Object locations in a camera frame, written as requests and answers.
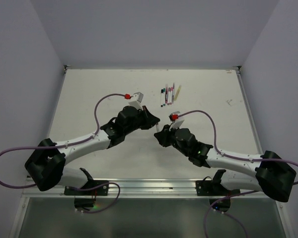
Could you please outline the dark purple pen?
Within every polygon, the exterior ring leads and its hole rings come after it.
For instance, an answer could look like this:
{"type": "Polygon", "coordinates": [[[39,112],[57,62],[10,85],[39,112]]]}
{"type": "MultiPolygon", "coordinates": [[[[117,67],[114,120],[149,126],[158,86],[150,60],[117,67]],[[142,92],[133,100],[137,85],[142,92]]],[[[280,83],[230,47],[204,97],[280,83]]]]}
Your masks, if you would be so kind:
{"type": "Polygon", "coordinates": [[[175,95],[175,83],[173,83],[172,85],[172,93],[171,93],[171,103],[173,104],[174,103],[174,95],[175,95]]]}

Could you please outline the pink capped white pen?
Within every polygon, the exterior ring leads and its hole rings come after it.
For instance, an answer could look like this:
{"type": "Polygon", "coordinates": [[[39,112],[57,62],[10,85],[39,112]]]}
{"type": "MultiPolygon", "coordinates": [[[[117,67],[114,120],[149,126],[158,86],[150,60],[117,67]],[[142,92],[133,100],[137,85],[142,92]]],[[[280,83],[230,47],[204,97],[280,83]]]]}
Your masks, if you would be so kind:
{"type": "Polygon", "coordinates": [[[168,99],[167,99],[167,105],[171,105],[172,104],[172,94],[173,94],[173,87],[169,87],[168,88],[168,99]]]}

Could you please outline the yellow pen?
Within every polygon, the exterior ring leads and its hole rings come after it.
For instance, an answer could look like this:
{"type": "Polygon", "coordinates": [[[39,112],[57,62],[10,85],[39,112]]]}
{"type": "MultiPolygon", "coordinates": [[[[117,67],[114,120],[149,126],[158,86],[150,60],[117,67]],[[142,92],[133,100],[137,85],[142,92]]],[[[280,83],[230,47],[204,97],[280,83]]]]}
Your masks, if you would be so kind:
{"type": "Polygon", "coordinates": [[[178,88],[177,88],[177,90],[176,90],[176,93],[175,93],[175,95],[174,95],[174,101],[177,100],[177,98],[178,98],[178,96],[179,96],[179,93],[180,93],[180,91],[181,91],[181,88],[182,88],[182,86],[179,85],[178,88]]]}

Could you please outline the brown capped white pen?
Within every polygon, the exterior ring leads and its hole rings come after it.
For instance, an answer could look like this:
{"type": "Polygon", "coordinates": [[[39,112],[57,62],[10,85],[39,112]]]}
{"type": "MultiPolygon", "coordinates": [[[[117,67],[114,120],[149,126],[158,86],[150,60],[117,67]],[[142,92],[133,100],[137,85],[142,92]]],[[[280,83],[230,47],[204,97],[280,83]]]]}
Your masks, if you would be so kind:
{"type": "Polygon", "coordinates": [[[157,123],[157,124],[155,125],[155,128],[156,128],[156,131],[157,131],[157,132],[160,132],[159,123],[157,123]]]}

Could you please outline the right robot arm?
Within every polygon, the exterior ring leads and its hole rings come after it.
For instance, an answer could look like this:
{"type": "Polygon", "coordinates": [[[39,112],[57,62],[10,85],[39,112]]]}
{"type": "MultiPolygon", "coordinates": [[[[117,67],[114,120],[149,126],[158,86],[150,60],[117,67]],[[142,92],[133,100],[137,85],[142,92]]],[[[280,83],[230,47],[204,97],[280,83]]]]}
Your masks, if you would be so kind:
{"type": "Polygon", "coordinates": [[[211,183],[215,194],[243,189],[263,192],[280,202],[289,200],[297,174],[288,162],[272,151],[238,160],[236,156],[218,152],[213,145],[198,141],[189,129],[174,129],[169,125],[154,137],[162,147],[172,146],[197,167],[217,168],[211,183]]]}

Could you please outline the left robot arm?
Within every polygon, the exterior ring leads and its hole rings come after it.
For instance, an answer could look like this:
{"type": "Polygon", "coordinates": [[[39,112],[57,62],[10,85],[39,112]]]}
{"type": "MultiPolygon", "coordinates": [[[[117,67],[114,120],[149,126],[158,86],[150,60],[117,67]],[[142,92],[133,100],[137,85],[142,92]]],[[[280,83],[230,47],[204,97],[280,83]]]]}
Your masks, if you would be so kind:
{"type": "Polygon", "coordinates": [[[49,138],[42,140],[26,161],[25,169],[40,191],[60,185],[89,194],[97,187],[93,177],[86,169],[71,169],[67,164],[92,152],[114,147],[122,143],[128,134],[138,129],[151,129],[159,121],[146,107],[125,106],[96,132],[63,144],[49,138]]]}

